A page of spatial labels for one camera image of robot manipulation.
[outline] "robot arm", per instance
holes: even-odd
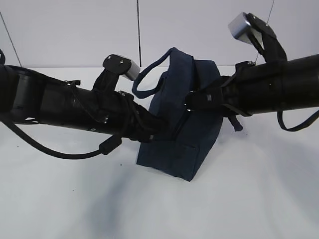
[[[236,64],[233,76],[223,76],[207,88],[191,92],[186,97],[187,108],[245,117],[278,112],[279,125],[286,131],[311,125],[319,111],[294,128],[285,127],[283,111],[319,107],[319,55],[288,61],[271,27],[251,13],[239,14],[229,29],[234,38],[252,44],[266,64]]]
[[[283,111],[319,106],[319,55],[288,61],[273,30],[251,13],[241,13],[229,28],[236,39],[252,44],[266,64],[237,64],[233,76],[223,76],[202,90],[190,92],[186,107],[191,111],[219,112],[225,117],[278,112],[279,124],[287,131],[308,127],[319,118],[318,111],[297,127],[288,129],[283,123]],[[82,159],[108,154],[121,144],[122,137],[150,142],[168,125],[136,104],[131,94],[115,91],[120,75],[134,80],[139,73],[139,68],[127,58],[108,56],[103,72],[89,91],[76,87],[78,80],[60,81],[5,65],[5,57],[0,54],[0,121],[49,155]],[[101,143],[97,151],[63,154],[37,143],[16,123],[41,123],[113,136]]]
[[[60,81],[38,72],[0,64],[0,120],[35,148],[52,156],[81,159],[108,154],[126,137],[149,142],[165,122],[136,104],[126,92],[116,92],[120,75],[134,80],[139,67],[130,59],[110,55],[92,90],[76,87],[80,81]],[[99,150],[81,155],[54,152],[38,144],[15,124],[47,124],[112,134]]]

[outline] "navy blue bag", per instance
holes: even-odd
[[[167,72],[158,85],[138,91],[141,80],[154,67],[170,56]],[[149,111],[169,123],[166,131],[154,136],[151,143],[142,143],[137,164],[161,170],[191,181],[214,145],[223,122],[215,112],[189,112],[184,100],[195,88],[202,89],[220,77],[213,61],[194,60],[176,48],[142,71],[133,84],[133,93],[140,99],[154,95]]]

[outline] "screw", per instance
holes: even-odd
[[[207,95],[207,101],[212,101],[211,95]]]
[[[106,116],[105,119],[104,119],[104,123],[107,123],[108,119],[109,119],[109,116]]]

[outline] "black cable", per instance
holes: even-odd
[[[38,143],[35,141],[33,138],[31,138],[29,135],[27,135],[25,132],[23,132],[18,126],[16,126],[12,121],[7,119],[5,116],[0,115],[0,121],[7,126],[12,132],[14,132],[17,136],[19,136],[21,139],[23,139],[25,142],[30,144],[32,147],[35,149],[48,154],[53,157],[57,158],[63,158],[63,159],[72,159],[72,160],[77,160],[77,159],[86,159],[86,158],[92,158],[95,157],[101,152],[99,150],[90,152],[90,153],[83,153],[83,154],[66,154],[66,153],[60,153],[57,151],[54,151],[52,149],[49,149],[42,144]]]
[[[285,126],[285,123],[283,121],[283,112],[277,112],[277,119],[278,119],[278,123],[280,125],[280,127],[285,130],[285,131],[289,131],[289,132],[297,132],[299,130],[302,130],[304,128],[309,127],[310,125],[312,125],[317,119],[319,118],[319,111],[313,113],[312,116],[310,116],[307,120],[305,120],[303,123],[301,123],[300,125],[293,127],[293,128],[287,128]]]

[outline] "white wall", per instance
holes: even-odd
[[[19,61],[14,52],[13,46],[10,42],[10,38],[5,29],[5,25],[0,18],[0,49],[3,51],[8,65],[19,65]]]
[[[139,62],[136,3],[2,0],[0,10],[24,66],[100,67],[113,53]],[[267,21],[272,9],[270,25],[290,58],[319,53],[317,0],[139,0],[139,6],[143,66],[173,46],[218,65],[255,60],[256,50],[228,31],[241,11]]]

